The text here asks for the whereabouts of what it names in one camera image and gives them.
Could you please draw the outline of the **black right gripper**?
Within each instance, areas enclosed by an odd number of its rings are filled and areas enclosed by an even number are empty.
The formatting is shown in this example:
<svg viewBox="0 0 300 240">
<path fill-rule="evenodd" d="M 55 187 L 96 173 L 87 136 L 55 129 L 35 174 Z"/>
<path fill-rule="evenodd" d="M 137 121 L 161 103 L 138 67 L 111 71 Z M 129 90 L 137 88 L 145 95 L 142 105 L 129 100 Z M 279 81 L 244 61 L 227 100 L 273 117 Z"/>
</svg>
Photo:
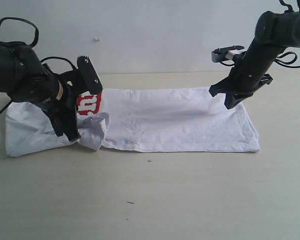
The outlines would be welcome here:
<svg viewBox="0 0 300 240">
<path fill-rule="evenodd" d="M 209 87 L 212 97 L 226 94 L 224 105 L 230 110 L 250 98 L 274 62 L 274 45 L 251 44 L 247 51 L 229 50 L 227 59 L 235 65 L 229 76 Z"/>
</svg>

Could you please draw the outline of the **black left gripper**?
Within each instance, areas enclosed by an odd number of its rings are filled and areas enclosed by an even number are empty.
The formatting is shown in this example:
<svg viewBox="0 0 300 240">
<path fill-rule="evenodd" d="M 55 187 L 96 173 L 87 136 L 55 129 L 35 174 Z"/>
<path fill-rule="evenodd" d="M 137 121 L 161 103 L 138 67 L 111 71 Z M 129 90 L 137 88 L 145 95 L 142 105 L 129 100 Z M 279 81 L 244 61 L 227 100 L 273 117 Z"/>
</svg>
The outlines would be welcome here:
<svg viewBox="0 0 300 240">
<path fill-rule="evenodd" d="M 55 134 L 58 137 L 65 134 L 70 142 L 81 138 L 76 114 L 79 94 L 75 89 L 79 79 L 78 70 L 59 74 L 46 69 L 43 75 L 33 82 L 31 103 L 45 110 Z"/>
</svg>

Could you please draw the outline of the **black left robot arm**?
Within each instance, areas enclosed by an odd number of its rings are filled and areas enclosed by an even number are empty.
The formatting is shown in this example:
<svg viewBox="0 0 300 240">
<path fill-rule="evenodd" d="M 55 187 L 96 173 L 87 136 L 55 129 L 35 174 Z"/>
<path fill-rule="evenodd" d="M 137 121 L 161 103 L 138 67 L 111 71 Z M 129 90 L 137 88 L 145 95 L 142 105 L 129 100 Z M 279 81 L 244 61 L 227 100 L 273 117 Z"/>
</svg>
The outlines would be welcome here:
<svg viewBox="0 0 300 240">
<path fill-rule="evenodd" d="M 23 42 L 0 42 L 0 93 L 14 103 L 31 103 L 48 117 L 58 137 L 81 136 L 77 127 L 77 96 L 67 76 L 52 72 Z"/>
</svg>

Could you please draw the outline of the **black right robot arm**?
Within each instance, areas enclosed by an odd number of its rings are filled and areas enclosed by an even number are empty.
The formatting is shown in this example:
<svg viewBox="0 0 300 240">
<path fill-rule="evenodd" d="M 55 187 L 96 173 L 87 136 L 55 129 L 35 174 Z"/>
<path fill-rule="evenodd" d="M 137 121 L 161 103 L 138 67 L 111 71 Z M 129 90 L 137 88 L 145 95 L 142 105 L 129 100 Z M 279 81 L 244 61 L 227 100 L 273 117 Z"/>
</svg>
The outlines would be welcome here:
<svg viewBox="0 0 300 240">
<path fill-rule="evenodd" d="M 225 107 L 234 108 L 272 82 L 267 71 L 274 62 L 280 61 L 279 55 L 287 48 L 300 48 L 300 11 L 264 12 L 257 21 L 254 39 L 247 50 L 234 45 L 212 51 L 214 63 L 233 61 L 234 65 L 226 78 L 210 86 L 210 95 L 225 94 Z"/>
</svg>

